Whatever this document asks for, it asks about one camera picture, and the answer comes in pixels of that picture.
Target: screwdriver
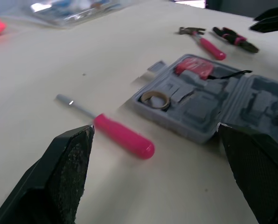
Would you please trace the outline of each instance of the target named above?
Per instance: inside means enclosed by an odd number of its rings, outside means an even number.
[[[94,126],[97,129],[105,133],[108,137],[123,146],[129,152],[137,155],[139,158],[146,160],[153,156],[154,144],[142,135],[135,133],[112,119],[107,118],[104,114],[96,116],[63,94],[58,94],[56,99],[91,117],[93,119]]]

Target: tool compartment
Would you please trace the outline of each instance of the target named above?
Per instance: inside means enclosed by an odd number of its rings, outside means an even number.
[[[238,102],[227,116],[225,123],[250,127],[268,134],[278,142],[278,82],[262,76],[244,77],[245,87],[238,89]]]
[[[210,76],[216,79],[202,80],[190,70],[176,74],[177,65],[188,58],[210,62]],[[240,70],[194,55],[184,55],[169,67],[160,61],[148,70],[156,78],[132,96],[134,110],[146,119],[197,143],[208,141],[219,122],[251,127],[278,142],[278,125],[274,122],[278,82],[256,75],[219,79]],[[170,106],[165,110],[152,108],[150,105],[164,103],[156,97],[142,103],[142,94],[149,91],[167,95]]]
[[[228,104],[228,98],[239,82],[239,77],[229,79],[202,80],[188,70],[179,76],[175,67],[188,58],[200,58],[194,55],[184,55],[171,66],[158,62],[149,68],[157,77],[143,87],[132,97],[134,110],[143,117],[189,138],[198,143],[204,143],[215,133],[215,127],[223,116],[222,108]],[[223,77],[239,70],[229,66],[211,62],[214,68],[211,75]],[[143,104],[140,97],[147,91],[159,91],[170,98],[170,106],[166,110],[154,109]],[[162,101],[151,98],[151,104],[158,105]]]

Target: red tool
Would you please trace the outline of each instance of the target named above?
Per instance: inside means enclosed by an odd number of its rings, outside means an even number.
[[[96,116],[67,96],[58,94],[56,98],[66,105],[72,106],[93,118],[96,128],[100,129],[112,140],[123,146],[131,153],[137,155],[139,158],[146,160],[153,156],[154,144],[149,139],[135,133],[124,125],[107,118],[104,114]]]
[[[207,80],[212,73],[214,65],[206,60],[197,57],[191,57],[183,60],[179,63],[174,72],[176,75],[180,75],[184,70],[189,70],[197,74],[201,79]]]
[[[196,37],[199,40],[199,43],[208,51],[210,52],[215,59],[217,60],[224,60],[226,58],[226,54],[222,51],[220,51],[218,48],[215,47],[210,41],[207,39],[202,38],[200,35],[203,35],[204,33],[202,31],[205,31],[203,28],[193,28],[193,27],[180,27],[179,34],[188,34]]]

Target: plastic bag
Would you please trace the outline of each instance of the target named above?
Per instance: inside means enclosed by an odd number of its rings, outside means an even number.
[[[20,0],[16,7],[0,16],[68,28],[120,10],[129,3],[129,0]]]

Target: black cable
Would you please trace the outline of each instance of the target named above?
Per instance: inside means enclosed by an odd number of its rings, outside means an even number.
[[[229,76],[223,76],[221,78],[217,78],[217,77],[214,77],[214,76],[209,76],[208,79],[226,79],[226,78],[231,78],[231,77],[238,76],[238,75],[244,75],[246,73],[251,73],[251,72],[252,72],[251,70],[243,70],[243,71],[238,71],[236,73],[233,73]]]

